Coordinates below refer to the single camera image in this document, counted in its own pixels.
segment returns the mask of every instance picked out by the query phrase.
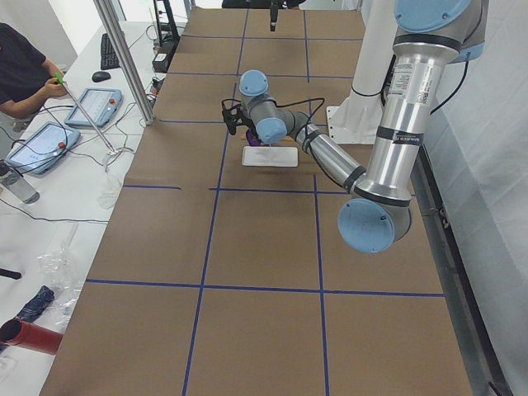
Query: tablet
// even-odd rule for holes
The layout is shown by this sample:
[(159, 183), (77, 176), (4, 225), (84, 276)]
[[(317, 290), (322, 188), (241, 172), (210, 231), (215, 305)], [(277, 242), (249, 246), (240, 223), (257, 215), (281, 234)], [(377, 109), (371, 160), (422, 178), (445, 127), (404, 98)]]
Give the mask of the tablet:
[[(122, 99), (123, 95), (119, 89), (86, 88), (78, 100), (90, 118), (101, 128), (114, 116)], [(73, 128), (92, 127), (77, 106), (68, 113), (64, 123)]]
[(66, 154), (80, 135), (78, 130), (47, 122), (9, 153), (5, 161), (20, 172), (44, 173)]

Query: white wall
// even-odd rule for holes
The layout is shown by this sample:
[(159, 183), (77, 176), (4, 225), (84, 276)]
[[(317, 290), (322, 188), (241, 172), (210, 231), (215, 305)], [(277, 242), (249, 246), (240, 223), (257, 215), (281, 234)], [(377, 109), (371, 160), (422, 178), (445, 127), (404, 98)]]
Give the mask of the white wall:
[(49, 2), (72, 45), (80, 54), (101, 26), (93, 0), (40, 0)]
[[(528, 395), (526, 0), (491, 0), (484, 54), (426, 134), (435, 178), (505, 376)], [(445, 71), (447, 97), (463, 65)]]
[(77, 58), (48, 0), (2, 0), (0, 21), (22, 33), (57, 64), (69, 67)]
[[(154, 15), (153, 0), (120, 0), (123, 11), (126, 15), (127, 21), (153, 21), (156, 16)], [(208, 0), (210, 5), (216, 5), (216, 1)], [(160, 10), (163, 10), (163, 3), (158, 3)], [(174, 21), (184, 22), (187, 20), (187, 14), (185, 10), (185, 4), (183, 0), (174, 1), (171, 0), (172, 14), (174, 15)], [(166, 16), (163, 14), (160, 16), (161, 21), (167, 21)]]

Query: computer mouse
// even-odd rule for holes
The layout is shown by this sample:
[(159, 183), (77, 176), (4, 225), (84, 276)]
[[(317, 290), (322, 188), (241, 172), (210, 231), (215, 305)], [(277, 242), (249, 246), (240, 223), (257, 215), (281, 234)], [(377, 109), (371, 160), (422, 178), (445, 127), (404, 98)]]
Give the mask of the computer mouse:
[(101, 81), (105, 81), (105, 80), (109, 79), (110, 77), (111, 77), (110, 73), (103, 72), (102, 70), (99, 70), (98, 72), (95, 72), (92, 75), (92, 81), (95, 82), (95, 83), (100, 83)]

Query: purple object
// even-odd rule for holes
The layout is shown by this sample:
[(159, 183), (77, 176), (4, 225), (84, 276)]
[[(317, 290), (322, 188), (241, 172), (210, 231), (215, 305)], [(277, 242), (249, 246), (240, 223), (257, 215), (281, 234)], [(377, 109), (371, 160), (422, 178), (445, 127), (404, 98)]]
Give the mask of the purple object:
[(258, 137), (251, 130), (246, 131), (246, 140), (252, 147), (260, 146), (262, 144)]

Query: person's arm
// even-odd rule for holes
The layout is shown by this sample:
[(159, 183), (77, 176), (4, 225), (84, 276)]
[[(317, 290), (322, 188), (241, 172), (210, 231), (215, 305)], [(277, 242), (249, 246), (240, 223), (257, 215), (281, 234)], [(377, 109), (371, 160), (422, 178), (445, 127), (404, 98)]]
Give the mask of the person's arm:
[(54, 64), (50, 59), (46, 58), (42, 67), (48, 72), (51, 77), (55, 77), (55, 73), (60, 73), (61, 76), (64, 76), (64, 73)]
[(38, 111), (49, 98), (63, 95), (66, 95), (64, 87), (58, 84), (57, 78), (50, 78), (41, 89), (27, 99), (23, 101), (9, 100), (0, 104), (0, 111), (14, 118), (26, 118)]

